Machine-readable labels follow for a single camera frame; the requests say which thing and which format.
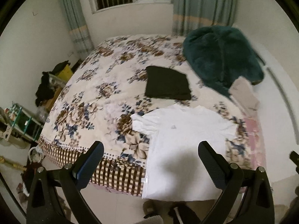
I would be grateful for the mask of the dark green fluffy blanket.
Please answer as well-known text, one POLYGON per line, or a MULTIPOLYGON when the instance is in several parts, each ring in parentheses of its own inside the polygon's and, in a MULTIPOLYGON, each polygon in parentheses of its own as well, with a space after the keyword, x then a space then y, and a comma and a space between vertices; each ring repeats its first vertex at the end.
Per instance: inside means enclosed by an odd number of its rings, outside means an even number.
POLYGON ((183 54, 203 84, 227 98, 240 76, 252 85, 264 79, 250 42, 234 27, 215 25, 191 31, 183 42, 183 54))

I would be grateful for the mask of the white t-shirt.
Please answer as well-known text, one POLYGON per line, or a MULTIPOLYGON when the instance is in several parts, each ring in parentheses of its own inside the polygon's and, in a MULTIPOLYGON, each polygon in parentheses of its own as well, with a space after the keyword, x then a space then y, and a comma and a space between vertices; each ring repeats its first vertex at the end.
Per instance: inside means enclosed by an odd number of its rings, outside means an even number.
POLYGON ((226 140, 236 136, 237 125, 218 113, 172 105, 143 116, 133 114, 132 128, 149 138, 149 152, 142 198, 160 201, 217 199, 214 186, 198 156, 198 145, 207 141, 219 154, 226 154, 226 140))

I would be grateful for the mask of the teal curtain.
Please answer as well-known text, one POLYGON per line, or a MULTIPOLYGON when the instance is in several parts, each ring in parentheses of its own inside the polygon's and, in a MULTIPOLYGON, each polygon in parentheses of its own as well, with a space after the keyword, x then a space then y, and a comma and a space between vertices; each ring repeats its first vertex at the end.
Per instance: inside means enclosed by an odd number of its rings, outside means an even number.
POLYGON ((59 0, 71 41, 81 60, 94 50, 80 0, 59 0))
POLYGON ((172 34, 186 36, 205 26, 232 26, 237 0, 173 0, 172 34))

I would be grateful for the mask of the floral fleece bed blanket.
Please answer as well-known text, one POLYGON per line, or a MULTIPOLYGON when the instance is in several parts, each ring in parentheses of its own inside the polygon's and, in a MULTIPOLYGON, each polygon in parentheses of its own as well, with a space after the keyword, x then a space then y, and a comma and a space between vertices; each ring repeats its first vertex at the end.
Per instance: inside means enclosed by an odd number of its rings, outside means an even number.
POLYGON ((242 168, 252 166, 246 125, 240 110, 203 85, 182 53, 184 37, 128 35, 108 38, 85 59, 55 101, 38 144, 61 167, 86 152, 94 141, 105 146, 91 178, 109 191, 141 196, 149 139, 132 130, 131 115, 173 104, 204 106, 235 124, 234 138, 221 141, 225 158, 242 168), (174 69, 187 76, 191 99, 177 101, 145 96, 148 66, 174 69))

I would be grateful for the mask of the right teal curtain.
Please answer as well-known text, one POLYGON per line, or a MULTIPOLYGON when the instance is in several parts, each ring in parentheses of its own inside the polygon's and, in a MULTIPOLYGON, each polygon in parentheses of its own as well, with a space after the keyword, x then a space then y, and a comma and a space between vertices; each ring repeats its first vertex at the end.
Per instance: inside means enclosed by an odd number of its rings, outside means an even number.
POLYGON ((172 34, 186 36, 205 26, 232 26, 237 0, 173 0, 172 34))

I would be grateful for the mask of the black clothes pile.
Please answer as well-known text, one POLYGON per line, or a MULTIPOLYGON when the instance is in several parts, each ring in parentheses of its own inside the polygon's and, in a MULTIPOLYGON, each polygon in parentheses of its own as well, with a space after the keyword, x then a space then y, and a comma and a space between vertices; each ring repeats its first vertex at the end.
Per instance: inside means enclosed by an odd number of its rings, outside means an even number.
POLYGON ((50 83, 50 75, 56 76, 65 68, 66 65, 70 65, 68 60, 58 63, 52 71, 42 72, 41 83, 36 91, 36 107, 41 106, 42 103, 54 97, 56 88, 50 83))

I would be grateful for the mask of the green metal rack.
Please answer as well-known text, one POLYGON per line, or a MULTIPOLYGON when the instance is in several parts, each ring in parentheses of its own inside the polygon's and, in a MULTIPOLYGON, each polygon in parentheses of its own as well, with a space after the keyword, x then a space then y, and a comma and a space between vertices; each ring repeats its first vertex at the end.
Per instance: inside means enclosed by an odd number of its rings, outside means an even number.
POLYGON ((44 124, 37 119, 33 112, 19 103, 12 103, 6 114, 12 130, 28 141, 38 143, 44 124))

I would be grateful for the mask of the yellow box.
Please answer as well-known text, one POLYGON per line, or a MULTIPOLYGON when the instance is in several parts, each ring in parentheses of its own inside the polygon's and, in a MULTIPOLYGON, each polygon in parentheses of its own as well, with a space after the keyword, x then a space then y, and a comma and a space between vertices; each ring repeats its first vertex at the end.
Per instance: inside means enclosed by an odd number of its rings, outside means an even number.
POLYGON ((72 76, 73 72, 68 64, 57 75, 58 78, 65 82, 68 82, 72 76))

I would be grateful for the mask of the pink striped bed sheet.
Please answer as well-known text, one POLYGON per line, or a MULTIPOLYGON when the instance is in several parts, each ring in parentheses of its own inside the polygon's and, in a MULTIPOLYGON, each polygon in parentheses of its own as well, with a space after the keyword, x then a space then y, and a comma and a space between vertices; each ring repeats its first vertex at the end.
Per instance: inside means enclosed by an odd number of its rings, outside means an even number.
POLYGON ((259 166, 266 169, 266 150, 263 139, 263 131, 258 118, 244 117, 246 134, 250 150, 251 168, 256 169, 259 166))

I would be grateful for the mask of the left teal curtain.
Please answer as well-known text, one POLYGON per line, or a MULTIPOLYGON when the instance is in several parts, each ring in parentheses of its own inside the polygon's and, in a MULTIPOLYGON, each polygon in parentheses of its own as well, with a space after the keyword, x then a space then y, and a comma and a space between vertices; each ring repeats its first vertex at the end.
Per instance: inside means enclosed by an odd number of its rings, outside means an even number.
POLYGON ((80 0, 59 0, 71 41, 81 60, 94 50, 80 0))

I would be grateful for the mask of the white curved headboard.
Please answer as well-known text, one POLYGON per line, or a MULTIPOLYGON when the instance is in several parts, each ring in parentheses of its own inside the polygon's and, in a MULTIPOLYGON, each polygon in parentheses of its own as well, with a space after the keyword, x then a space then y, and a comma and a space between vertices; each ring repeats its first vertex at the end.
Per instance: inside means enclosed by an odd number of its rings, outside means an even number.
POLYGON ((264 69, 268 72, 268 74, 269 74, 270 78, 272 79, 272 81, 274 82, 276 88, 279 90, 279 93, 280 93, 280 95, 283 99, 283 102, 286 106, 288 115, 289 115, 291 123, 292 123, 293 131, 294 131, 294 134, 295 134, 295 142, 298 145, 298 122, 296 120, 295 113, 293 111, 291 102, 290 102, 289 98, 287 97, 287 94, 284 91, 282 84, 279 82, 279 80, 275 76, 272 69, 265 63, 263 58, 257 52, 255 52, 255 56, 262 63, 264 69))

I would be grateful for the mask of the beige folded cloth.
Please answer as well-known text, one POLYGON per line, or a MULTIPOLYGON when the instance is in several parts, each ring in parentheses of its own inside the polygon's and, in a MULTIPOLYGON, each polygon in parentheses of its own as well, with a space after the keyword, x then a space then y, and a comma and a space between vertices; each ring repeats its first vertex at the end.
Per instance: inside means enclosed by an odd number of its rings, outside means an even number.
POLYGON ((253 86, 243 76, 239 76, 229 88, 230 98, 238 105, 242 111, 251 115, 257 112, 259 100, 257 99, 253 86))

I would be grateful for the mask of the folded black garment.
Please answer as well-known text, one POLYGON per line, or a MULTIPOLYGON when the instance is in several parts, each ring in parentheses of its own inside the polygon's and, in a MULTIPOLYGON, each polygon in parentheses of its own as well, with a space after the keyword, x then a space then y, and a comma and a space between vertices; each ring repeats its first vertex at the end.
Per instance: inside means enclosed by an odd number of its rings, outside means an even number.
POLYGON ((146 72, 146 97, 179 101, 191 99, 191 90, 185 74, 158 66, 148 66, 146 72))

